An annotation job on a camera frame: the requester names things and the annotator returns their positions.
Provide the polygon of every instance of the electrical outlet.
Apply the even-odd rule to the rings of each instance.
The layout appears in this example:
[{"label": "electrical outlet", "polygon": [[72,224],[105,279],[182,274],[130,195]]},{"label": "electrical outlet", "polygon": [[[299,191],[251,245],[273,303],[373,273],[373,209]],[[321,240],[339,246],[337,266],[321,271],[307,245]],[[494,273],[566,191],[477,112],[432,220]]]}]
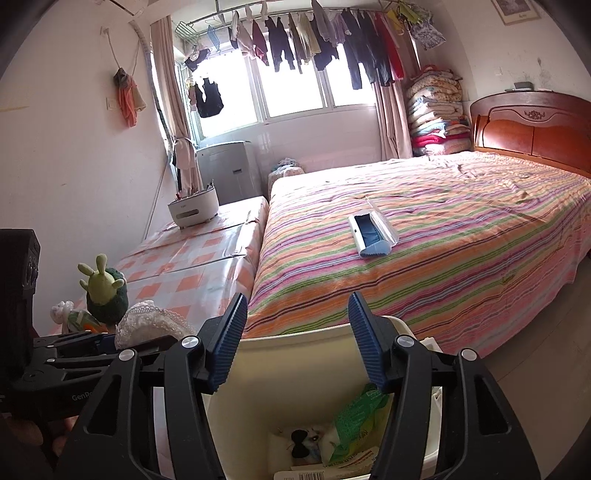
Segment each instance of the electrical outlet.
[{"label": "electrical outlet", "polygon": [[117,110],[117,99],[107,97],[107,110]]}]

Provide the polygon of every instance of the green plastic bag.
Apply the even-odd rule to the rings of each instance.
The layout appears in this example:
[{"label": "green plastic bag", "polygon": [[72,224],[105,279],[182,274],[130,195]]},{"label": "green plastic bag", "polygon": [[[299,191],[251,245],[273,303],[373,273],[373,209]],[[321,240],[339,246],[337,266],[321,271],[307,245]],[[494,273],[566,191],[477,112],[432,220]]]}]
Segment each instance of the green plastic bag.
[{"label": "green plastic bag", "polygon": [[367,435],[376,426],[376,411],[384,408],[388,396],[381,393],[374,384],[367,384],[363,392],[349,403],[335,418],[334,428],[324,437],[325,442],[334,445],[327,465],[340,462],[359,452]]}]

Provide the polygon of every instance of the green cactus plush toy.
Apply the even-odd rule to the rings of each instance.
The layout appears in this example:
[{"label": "green cactus plush toy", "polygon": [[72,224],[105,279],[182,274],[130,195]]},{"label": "green cactus plush toy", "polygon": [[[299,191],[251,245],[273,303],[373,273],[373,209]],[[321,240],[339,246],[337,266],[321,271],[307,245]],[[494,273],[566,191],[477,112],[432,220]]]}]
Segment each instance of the green cactus plush toy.
[{"label": "green cactus plush toy", "polygon": [[86,305],[90,314],[108,327],[117,325],[127,309],[127,285],[125,277],[114,268],[107,268],[107,256],[100,254],[96,257],[98,270],[93,270],[84,263],[78,264],[78,270],[88,275],[88,282],[80,280],[80,285],[86,290]]}]

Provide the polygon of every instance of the checkered tablecloth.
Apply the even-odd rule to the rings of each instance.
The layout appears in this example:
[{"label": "checkered tablecloth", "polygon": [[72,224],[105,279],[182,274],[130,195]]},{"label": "checkered tablecloth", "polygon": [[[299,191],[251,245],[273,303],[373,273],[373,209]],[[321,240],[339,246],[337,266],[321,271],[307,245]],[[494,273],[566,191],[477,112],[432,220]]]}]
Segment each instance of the checkered tablecloth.
[{"label": "checkered tablecloth", "polygon": [[[115,265],[127,279],[129,305],[153,300],[199,329],[235,293],[250,299],[268,211],[257,197],[221,206],[209,223],[156,232]],[[85,308],[85,298],[76,307]]]}]

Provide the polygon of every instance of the floor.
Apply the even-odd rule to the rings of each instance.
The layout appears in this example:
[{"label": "floor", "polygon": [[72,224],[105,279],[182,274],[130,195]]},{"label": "floor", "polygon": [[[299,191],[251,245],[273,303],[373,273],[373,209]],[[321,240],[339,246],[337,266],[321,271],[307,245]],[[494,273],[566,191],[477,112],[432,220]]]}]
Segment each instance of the floor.
[{"label": "floor", "polygon": [[521,333],[485,358],[545,478],[591,416],[591,260]]}]

